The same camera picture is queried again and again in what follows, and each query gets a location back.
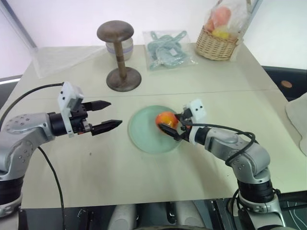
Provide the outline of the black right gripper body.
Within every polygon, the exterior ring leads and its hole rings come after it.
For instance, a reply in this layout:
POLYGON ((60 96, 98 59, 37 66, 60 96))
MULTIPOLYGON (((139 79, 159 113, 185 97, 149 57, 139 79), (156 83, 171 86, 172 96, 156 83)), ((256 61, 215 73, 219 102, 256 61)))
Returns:
POLYGON ((191 126, 190 124, 192 124, 192 112, 189 108, 187 108, 186 106, 183 108, 183 112, 185 115, 185 120, 179 120, 180 122, 180 129, 183 131, 183 133, 181 134, 182 139, 189 142, 189 135, 191 132, 191 126))

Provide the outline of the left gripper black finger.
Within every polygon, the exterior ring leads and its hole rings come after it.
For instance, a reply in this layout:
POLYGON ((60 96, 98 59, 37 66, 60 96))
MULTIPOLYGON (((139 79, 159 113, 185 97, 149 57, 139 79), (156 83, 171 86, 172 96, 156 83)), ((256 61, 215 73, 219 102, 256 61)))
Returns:
POLYGON ((92 126, 91 134, 92 136, 95 136, 95 135, 99 135, 102 133, 106 133, 118 127, 121 123, 122 123, 122 120, 111 119, 111 120, 104 121, 98 125, 92 126))
POLYGON ((103 110, 104 108, 110 106, 111 103, 107 101, 91 101, 91 102, 86 102, 83 103, 83 110, 84 111, 98 111, 98 110, 103 110))

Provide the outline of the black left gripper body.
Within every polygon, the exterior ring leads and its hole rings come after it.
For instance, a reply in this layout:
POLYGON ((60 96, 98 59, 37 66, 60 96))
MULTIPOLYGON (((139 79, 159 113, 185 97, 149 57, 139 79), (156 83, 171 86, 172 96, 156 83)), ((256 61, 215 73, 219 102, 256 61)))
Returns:
POLYGON ((92 125, 86 120, 88 111, 92 111, 92 103, 81 103, 71 111, 70 123, 74 134, 83 134, 92 131, 92 125))

